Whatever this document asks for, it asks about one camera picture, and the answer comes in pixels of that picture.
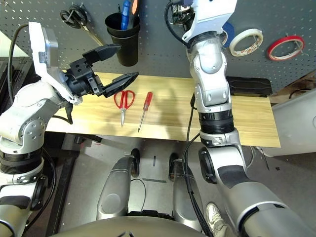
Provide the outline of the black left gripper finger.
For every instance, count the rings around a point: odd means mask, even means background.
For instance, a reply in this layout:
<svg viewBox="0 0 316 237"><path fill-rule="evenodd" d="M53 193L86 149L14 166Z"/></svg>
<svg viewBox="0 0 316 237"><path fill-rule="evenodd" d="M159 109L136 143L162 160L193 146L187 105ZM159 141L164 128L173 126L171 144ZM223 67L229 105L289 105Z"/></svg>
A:
<svg viewBox="0 0 316 237"><path fill-rule="evenodd" d="M104 86L100 78L95 75L88 79L88 83L91 86L92 94L97 96L105 96L106 98L126 89L130 84L132 84L136 78L139 76L138 72L128 73L121 75L112 80L112 82Z"/></svg>
<svg viewBox="0 0 316 237"><path fill-rule="evenodd" d="M82 56L84 58L84 67L91 67L98 61L104 61L114 56L121 49L119 44L106 44L92 49Z"/></svg>

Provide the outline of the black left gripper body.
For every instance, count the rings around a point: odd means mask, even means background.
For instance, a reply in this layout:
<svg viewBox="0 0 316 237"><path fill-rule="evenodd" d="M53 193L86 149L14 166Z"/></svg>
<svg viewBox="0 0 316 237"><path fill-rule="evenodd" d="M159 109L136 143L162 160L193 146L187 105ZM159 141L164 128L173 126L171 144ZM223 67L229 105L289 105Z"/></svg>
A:
<svg viewBox="0 0 316 237"><path fill-rule="evenodd" d="M83 96L95 93L95 74L92 64L87 60L72 62L65 75L68 78L66 84L73 95Z"/></svg>

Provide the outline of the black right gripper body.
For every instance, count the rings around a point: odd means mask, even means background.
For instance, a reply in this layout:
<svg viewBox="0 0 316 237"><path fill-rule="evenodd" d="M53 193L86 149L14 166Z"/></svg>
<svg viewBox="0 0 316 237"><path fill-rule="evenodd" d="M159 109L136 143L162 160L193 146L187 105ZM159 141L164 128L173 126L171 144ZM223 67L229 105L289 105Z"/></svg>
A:
<svg viewBox="0 0 316 237"><path fill-rule="evenodd" d="M172 0L172 20L173 24L184 24L194 15L192 7L193 0Z"/></svg>

